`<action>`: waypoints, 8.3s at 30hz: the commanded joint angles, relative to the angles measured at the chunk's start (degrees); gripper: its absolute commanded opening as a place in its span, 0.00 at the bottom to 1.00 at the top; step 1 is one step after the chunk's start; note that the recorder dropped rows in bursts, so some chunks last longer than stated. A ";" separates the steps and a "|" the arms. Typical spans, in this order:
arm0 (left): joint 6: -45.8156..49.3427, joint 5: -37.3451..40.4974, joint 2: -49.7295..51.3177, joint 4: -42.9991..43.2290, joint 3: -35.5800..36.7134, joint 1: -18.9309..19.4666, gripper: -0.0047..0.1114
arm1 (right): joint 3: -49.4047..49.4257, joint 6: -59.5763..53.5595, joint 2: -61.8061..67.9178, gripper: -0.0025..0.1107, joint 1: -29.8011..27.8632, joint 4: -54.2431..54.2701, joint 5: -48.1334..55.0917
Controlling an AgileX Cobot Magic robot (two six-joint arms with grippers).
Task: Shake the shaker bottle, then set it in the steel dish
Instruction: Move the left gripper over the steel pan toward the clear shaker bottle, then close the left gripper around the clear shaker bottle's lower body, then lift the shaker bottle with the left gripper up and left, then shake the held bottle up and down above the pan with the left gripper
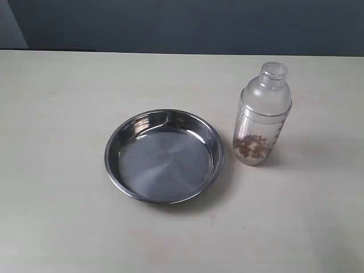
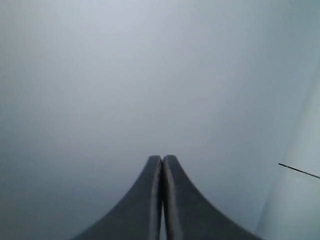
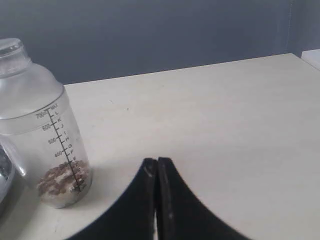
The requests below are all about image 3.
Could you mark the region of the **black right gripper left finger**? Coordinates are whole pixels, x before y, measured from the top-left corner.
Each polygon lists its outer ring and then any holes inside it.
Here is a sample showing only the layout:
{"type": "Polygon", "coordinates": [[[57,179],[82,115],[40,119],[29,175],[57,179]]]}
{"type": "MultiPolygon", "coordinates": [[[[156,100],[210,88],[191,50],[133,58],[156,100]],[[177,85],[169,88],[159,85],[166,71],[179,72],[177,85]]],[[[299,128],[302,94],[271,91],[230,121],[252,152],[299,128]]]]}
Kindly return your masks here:
{"type": "Polygon", "coordinates": [[[133,180],[98,219],[70,240],[152,240],[158,162],[145,158],[133,180]]]}

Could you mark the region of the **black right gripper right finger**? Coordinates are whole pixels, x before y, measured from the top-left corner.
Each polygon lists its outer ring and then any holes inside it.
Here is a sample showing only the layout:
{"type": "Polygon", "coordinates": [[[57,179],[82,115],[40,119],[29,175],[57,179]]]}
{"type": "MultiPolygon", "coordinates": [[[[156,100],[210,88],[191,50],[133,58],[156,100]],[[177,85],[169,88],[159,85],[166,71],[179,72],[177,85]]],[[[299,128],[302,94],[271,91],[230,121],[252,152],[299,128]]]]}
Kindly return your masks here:
{"type": "Polygon", "coordinates": [[[247,240],[190,190],[173,161],[158,158],[157,231],[160,240],[247,240]]]}

